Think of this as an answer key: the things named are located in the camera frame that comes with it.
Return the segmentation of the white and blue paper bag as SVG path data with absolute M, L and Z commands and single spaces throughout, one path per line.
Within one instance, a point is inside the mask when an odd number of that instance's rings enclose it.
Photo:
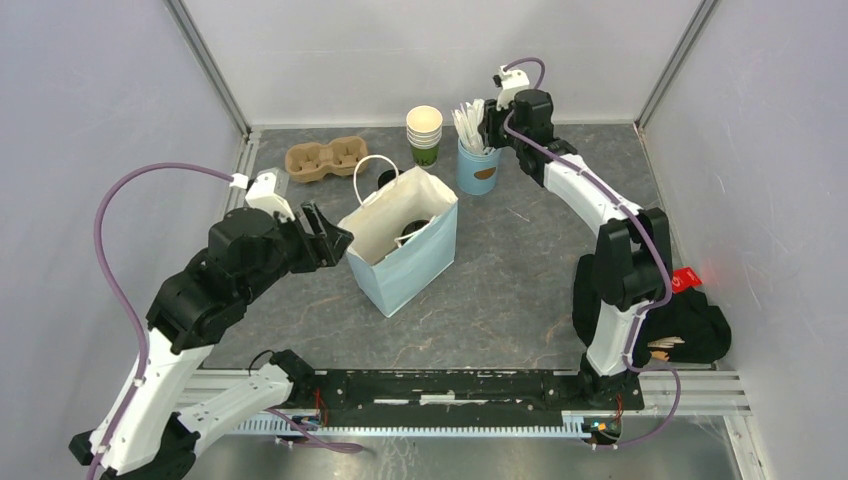
M 368 155 L 354 168 L 383 155 Z M 361 196 L 353 180 L 359 203 L 339 222 L 354 235 L 345 255 L 359 288 L 386 317 L 397 313 L 455 260 L 459 200 L 438 177 L 420 167 L 400 174 L 368 197 Z M 406 243 L 397 238 L 416 220 L 430 223 Z

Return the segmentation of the black cup lid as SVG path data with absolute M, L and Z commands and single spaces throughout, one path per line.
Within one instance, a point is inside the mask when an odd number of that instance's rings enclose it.
M 409 239 L 411 239 L 419 230 L 422 230 L 430 223 L 429 220 L 416 220 L 407 224 L 402 230 L 402 234 L 397 238 L 397 240 L 404 244 Z

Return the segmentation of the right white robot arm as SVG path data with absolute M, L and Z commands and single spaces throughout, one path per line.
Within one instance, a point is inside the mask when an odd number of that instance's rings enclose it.
M 600 297 L 595 333 L 581 358 L 577 392 L 591 408 L 623 396 L 639 374 L 633 351 L 648 313 L 670 302 L 673 273 L 669 221 L 597 176 L 554 133 L 551 95 L 532 84 L 518 59 L 498 68 L 496 98 L 484 103 L 478 131 L 485 146 L 514 150 L 521 170 L 563 200 L 596 238 L 592 287 Z

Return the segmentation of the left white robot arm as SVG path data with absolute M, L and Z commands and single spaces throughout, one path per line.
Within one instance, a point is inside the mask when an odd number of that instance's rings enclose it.
M 352 233 L 332 224 L 316 204 L 294 212 L 278 177 L 275 171 L 256 178 L 223 175 L 245 191 L 245 205 L 211 226 L 206 247 L 162 283 L 145 316 L 115 290 L 133 324 L 138 354 L 102 423 L 70 441 L 89 478 L 181 479 L 247 419 L 317 399 L 314 369 L 284 350 L 215 397 L 177 405 L 186 383 L 252 303 L 286 275 L 337 265 L 353 242 Z

